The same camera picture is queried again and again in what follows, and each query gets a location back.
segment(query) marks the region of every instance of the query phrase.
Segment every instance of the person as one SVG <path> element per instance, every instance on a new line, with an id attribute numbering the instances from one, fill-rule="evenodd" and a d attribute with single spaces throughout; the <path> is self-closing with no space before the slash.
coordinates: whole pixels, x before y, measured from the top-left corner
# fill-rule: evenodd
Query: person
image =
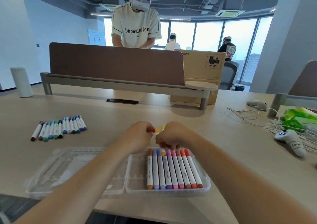
<path id="1" fill-rule="evenodd" d="M 227 36 L 223 39 L 223 45 L 219 48 L 218 52 L 226 52 L 226 61 L 231 61 L 233 55 L 236 53 L 236 45 L 231 43 L 231 37 Z"/>
<path id="2" fill-rule="evenodd" d="M 165 50 L 173 51 L 175 49 L 180 49 L 180 45 L 176 42 L 176 34 L 170 34 L 170 42 L 168 42 L 165 46 Z"/>
<path id="3" fill-rule="evenodd" d="M 130 0 L 114 10 L 113 46 L 151 49 L 162 38 L 159 14 L 150 4 L 151 0 Z"/>
<path id="4" fill-rule="evenodd" d="M 134 123 L 15 224 L 84 224 L 117 167 L 130 154 L 144 151 L 154 132 L 149 122 Z M 179 122 L 169 122 L 156 136 L 156 143 L 165 149 L 190 149 L 240 224 L 317 223 L 317 218 L 286 192 Z"/>

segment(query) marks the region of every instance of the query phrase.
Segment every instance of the clear plastic case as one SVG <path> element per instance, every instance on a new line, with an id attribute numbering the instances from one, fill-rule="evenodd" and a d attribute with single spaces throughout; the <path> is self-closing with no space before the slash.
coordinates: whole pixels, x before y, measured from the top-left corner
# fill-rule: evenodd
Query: clear plastic case
<path id="1" fill-rule="evenodd" d="M 35 199 L 47 196 L 103 150 L 102 147 L 66 147 L 56 150 L 27 183 L 27 193 Z M 128 159 L 117 169 L 103 197 L 124 193 L 127 164 Z"/>
<path id="2" fill-rule="evenodd" d="M 197 172 L 203 183 L 203 188 L 196 189 L 171 189 L 171 190 L 148 190 L 147 189 L 147 151 L 138 154 L 132 154 L 129 156 L 128 170 L 126 176 L 125 190 L 128 194 L 145 194 L 145 195 L 161 195 L 166 194 L 168 196 L 198 196 L 203 195 L 211 188 L 210 178 L 204 169 L 197 162 L 196 158 L 189 150 L 189 153 L 196 166 Z"/>

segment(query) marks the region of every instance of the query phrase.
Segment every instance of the white game controller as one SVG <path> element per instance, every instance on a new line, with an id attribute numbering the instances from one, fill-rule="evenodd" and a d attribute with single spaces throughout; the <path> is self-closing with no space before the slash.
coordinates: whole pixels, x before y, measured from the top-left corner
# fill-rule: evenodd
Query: white game controller
<path id="1" fill-rule="evenodd" d="M 298 134 L 294 130 L 283 130 L 276 133 L 274 136 L 275 140 L 284 141 L 293 149 L 298 157 L 305 159 L 307 157 L 307 151 L 301 142 Z"/>
<path id="2" fill-rule="evenodd" d="M 266 104 L 260 100 L 249 100 L 247 101 L 247 105 L 254 107 L 257 110 L 263 110 L 267 108 Z"/>

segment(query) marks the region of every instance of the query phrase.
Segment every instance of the marker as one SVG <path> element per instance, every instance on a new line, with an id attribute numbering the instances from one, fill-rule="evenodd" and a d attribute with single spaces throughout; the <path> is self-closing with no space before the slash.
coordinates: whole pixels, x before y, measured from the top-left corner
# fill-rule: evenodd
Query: marker
<path id="1" fill-rule="evenodd" d="M 182 156 L 182 159 L 183 159 L 183 162 L 184 162 L 184 165 L 185 165 L 185 168 L 186 168 L 186 171 L 187 171 L 188 178 L 189 178 L 189 181 L 191 183 L 191 186 L 192 186 L 192 188 L 197 188 L 197 184 L 196 184 L 194 175 L 192 173 L 191 166 L 189 166 L 188 160 L 186 158 L 186 155 L 185 155 L 185 152 L 184 152 L 183 149 L 180 150 L 180 154 Z"/>
<path id="2" fill-rule="evenodd" d="M 53 138 L 57 139 L 58 138 L 58 121 L 54 122 L 54 134 L 53 134 Z"/>
<path id="3" fill-rule="evenodd" d="M 200 176 L 199 176 L 199 174 L 197 172 L 197 169 L 196 169 L 196 167 L 194 165 L 193 159 L 192 159 L 192 157 L 189 154 L 189 151 L 187 149 L 185 149 L 185 154 L 186 154 L 189 166 L 191 167 L 191 170 L 192 170 L 192 172 L 194 174 L 194 178 L 196 180 L 198 188 L 203 188 L 203 183 L 202 183 L 202 181 L 200 179 Z"/>
<path id="4" fill-rule="evenodd" d="M 147 150 L 147 188 L 153 189 L 152 149 Z"/>
<path id="5" fill-rule="evenodd" d="M 80 131 L 83 131 L 83 130 L 84 130 L 84 127 L 82 126 L 79 117 L 78 117 L 78 116 L 75 116 L 75 119 L 76 119 L 77 125 L 78 125 L 78 127 L 79 127 L 79 130 L 80 130 Z"/>
<path id="6" fill-rule="evenodd" d="M 188 174 L 187 174 L 183 159 L 182 159 L 182 157 L 180 155 L 179 150 L 176 150 L 175 152 L 176 152 L 177 160 L 178 160 L 178 163 L 179 163 L 180 171 L 182 172 L 184 184 L 185 184 L 187 189 L 190 189 L 192 186 L 191 186 L 191 183 L 189 181 Z"/>
<path id="7" fill-rule="evenodd" d="M 59 120 L 58 122 L 58 138 L 63 138 L 63 132 L 61 131 L 62 130 L 62 121 Z"/>
<path id="8" fill-rule="evenodd" d="M 50 130 L 51 130 L 51 125 L 52 125 L 51 122 L 47 123 L 46 129 L 45 129 L 45 133 L 44 133 L 44 137 L 43 137 L 43 141 L 44 142 L 47 142 L 49 140 L 49 134 L 50 134 Z"/>
<path id="9" fill-rule="evenodd" d="M 156 149 L 153 149 L 152 152 L 153 159 L 153 186 L 154 189 L 159 189 L 159 167 L 158 167 L 158 157 L 156 154 Z"/>
<path id="10" fill-rule="evenodd" d="M 67 134 L 66 117 L 63 117 L 63 134 Z"/>
<path id="11" fill-rule="evenodd" d="M 170 169 L 168 167 L 167 156 L 163 156 L 163 165 L 164 165 L 166 188 L 167 189 L 172 189 L 171 174 L 170 174 Z"/>
<path id="12" fill-rule="evenodd" d="M 87 130 L 87 127 L 86 127 L 85 122 L 84 122 L 84 120 L 82 119 L 82 117 L 81 117 L 81 116 L 78 116 L 78 117 L 79 117 L 79 119 L 80 119 L 80 121 L 81 121 L 81 125 L 83 126 L 84 130 Z"/>
<path id="13" fill-rule="evenodd" d="M 158 173 L 159 173 L 159 185 L 161 190 L 165 190 L 165 177 L 164 177 L 164 167 L 163 167 L 163 160 L 162 160 L 162 153 L 160 150 L 156 152 L 158 156 Z"/>
<path id="14" fill-rule="evenodd" d="M 70 123 L 69 123 L 68 117 L 66 117 L 66 130 L 68 134 L 72 133 L 72 130 L 70 129 Z"/>
<path id="15" fill-rule="evenodd" d="M 31 137 L 31 141 L 35 141 L 43 127 L 44 122 L 40 121 L 40 123 L 38 124 L 37 128 L 35 129 L 32 137 Z"/>
<path id="16" fill-rule="evenodd" d="M 168 159 L 168 165 L 170 166 L 170 174 L 171 174 L 173 188 L 178 189 L 178 182 L 177 182 L 173 158 L 172 158 L 170 150 L 167 151 L 167 159 Z"/>
<path id="17" fill-rule="evenodd" d="M 172 154 L 172 158 L 173 158 L 173 162 L 174 162 L 174 167 L 175 167 L 175 171 L 176 171 L 178 185 L 179 185 L 180 189 L 184 189 L 185 185 L 184 185 L 184 181 L 183 181 L 183 177 L 182 177 L 182 172 L 180 171 L 180 167 L 179 167 L 179 163 L 178 163 L 178 160 L 177 160 L 176 152 L 174 150 L 172 150 L 171 154 Z"/>
<path id="18" fill-rule="evenodd" d="M 77 133 L 80 133 L 79 127 L 77 125 L 77 121 L 75 120 L 75 118 L 72 118 L 73 124 L 74 124 L 74 129 Z"/>
<path id="19" fill-rule="evenodd" d="M 74 123 L 72 118 L 69 118 L 69 124 L 70 124 L 70 130 L 72 131 L 73 134 L 76 134 L 75 128 L 74 128 Z"/>
<path id="20" fill-rule="evenodd" d="M 158 133 L 159 133 L 158 129 L 155 128 L 155 136 L 156 136 Z M 165 153 L 165 149 L 162 148 L 162 147 L 160 147 L 159 149 L 160 149 L 160 151 L 161 151 L 162 156 L 165 156 L 165 154 L 166 154 L 166 153 Z"/>
<path id="21" fill-rule="evenodd" d="M 47 126 L 47 121 L 43 124 L 42 130 L 41 130 L 40 135 L 39 135 L 39 141 L 43 140 L 46 126 Z"/>
<path id="22" fill-rule="evenodd" d="M 53 134 L 54 134 L 54 124 L 55 124 L 55 121 L 53 120 L 53 121 L 52 121 L 52 124 L 51 124 L 51 128 L 50 128 L 49 139 L 53 139 Z"/>

